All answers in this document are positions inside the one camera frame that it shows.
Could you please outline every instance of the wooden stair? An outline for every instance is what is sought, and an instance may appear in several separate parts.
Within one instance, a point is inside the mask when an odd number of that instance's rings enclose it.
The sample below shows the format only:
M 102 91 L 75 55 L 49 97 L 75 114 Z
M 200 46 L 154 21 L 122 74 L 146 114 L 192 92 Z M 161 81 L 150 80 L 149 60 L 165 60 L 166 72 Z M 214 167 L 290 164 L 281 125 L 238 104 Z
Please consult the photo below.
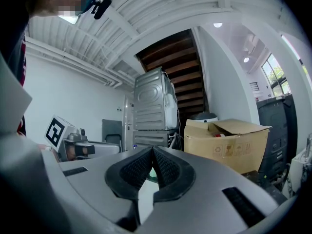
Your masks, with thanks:
M 180 111 L 181 134 L 186 119 L 208 111 L 200 59 L 191 30 L 169 36 L 136 55 L 146 72 L 161 67 L 175 86 Z

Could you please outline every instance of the ceiling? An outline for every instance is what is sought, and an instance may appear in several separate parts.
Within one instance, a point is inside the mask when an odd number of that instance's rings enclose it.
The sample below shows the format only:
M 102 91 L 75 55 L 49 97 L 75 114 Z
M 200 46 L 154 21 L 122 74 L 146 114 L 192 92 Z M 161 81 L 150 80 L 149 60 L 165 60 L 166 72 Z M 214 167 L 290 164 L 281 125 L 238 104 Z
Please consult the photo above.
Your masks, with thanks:
M 32 18 L 26 30 L 27 53 L 132 91 L 144 70 L 134 55 L 124 53 L 148 34 L 174 21 L 215 12 L 257 12 L 262 18 L 282 20 L 284 7 L 281 0 L 113 0 L 99 20 L 88 12 L 75 25 L 59 17 Z M 237 46 L 246 30 L 228 27 L 234 35 L 227 40 L 229 47 L 241 60 Z
M 254 36 L 254 33 L 241 23 L 223 23 L 220 28 L 216 28 L 213 24 L 210 24 L 209 28 L 232 51 L 245 73 L 249 72 L 255 64 L 260 63 L 261 65 L 261 62 L 265 61 L 267 57 L 265 54 L 268 50 L 261 40 L 257 41 L 252 54 L 249 54 L 245 50 L 244 47 L 246 46 L 248 37 Z M 249 58 L 249 61 L 245 63 L 244 59 L 246 57 Z

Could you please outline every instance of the person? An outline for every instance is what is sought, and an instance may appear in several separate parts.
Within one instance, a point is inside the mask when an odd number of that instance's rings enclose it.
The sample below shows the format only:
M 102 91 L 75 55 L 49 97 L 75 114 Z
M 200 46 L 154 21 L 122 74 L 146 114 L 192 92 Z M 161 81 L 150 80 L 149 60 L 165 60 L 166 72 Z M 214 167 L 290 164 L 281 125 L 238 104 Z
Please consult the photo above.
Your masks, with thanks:
M 96 0 L 0 0 L 2 8 L 2 36 L 0 52 L 21 85 L 26 76 L 25 29 L 34 16 L 57 16 L 64 12 L 80 15 L 88 11 Z M 24 117 L 17 132 L 26 135 Z

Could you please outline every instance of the cable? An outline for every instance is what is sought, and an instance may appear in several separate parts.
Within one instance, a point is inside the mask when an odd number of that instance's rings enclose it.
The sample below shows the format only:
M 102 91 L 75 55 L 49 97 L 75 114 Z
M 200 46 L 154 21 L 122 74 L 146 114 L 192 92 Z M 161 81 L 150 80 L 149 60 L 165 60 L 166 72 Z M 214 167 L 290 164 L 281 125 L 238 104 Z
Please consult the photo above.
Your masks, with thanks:
M 178 138 L 178 141 L 179 141 L 179 144 L 180 144 L 180 147 L 182 149 L 182 143 L 181 143 L 181 138 L 184 140 L 184 138 L 181 136 L 181 121 L 180 121 L 180 111 L 179 111 L 179 108 L 177 106 L 177 98 L 176 98 L 176 90 L 175 90 L 175 86 L 174 84 L 171 82 L 168 74 L 165 72 L 165 71 L 162 71 L 168 78 L 168 80 L 170 81 L 171 85 L 173 86 L 173 89 L 174 89 L 174 93 L 175 93 L 175 102 L 176 102 L 176 108 L 177 108 L 177 115 L 178 115 L 178 120 L 179 120 L 179 138 Z

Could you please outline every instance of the stacked washer and dryer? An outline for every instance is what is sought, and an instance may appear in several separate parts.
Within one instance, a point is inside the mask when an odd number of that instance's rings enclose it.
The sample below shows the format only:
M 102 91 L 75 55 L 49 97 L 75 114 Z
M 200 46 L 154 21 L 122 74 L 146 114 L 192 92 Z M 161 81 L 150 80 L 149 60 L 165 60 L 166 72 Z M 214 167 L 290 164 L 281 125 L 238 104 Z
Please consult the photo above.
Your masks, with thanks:
M 170 147 L 179 131 L 173 84 L 157 68 L 136 78 L 134 93 L 133 144 Z

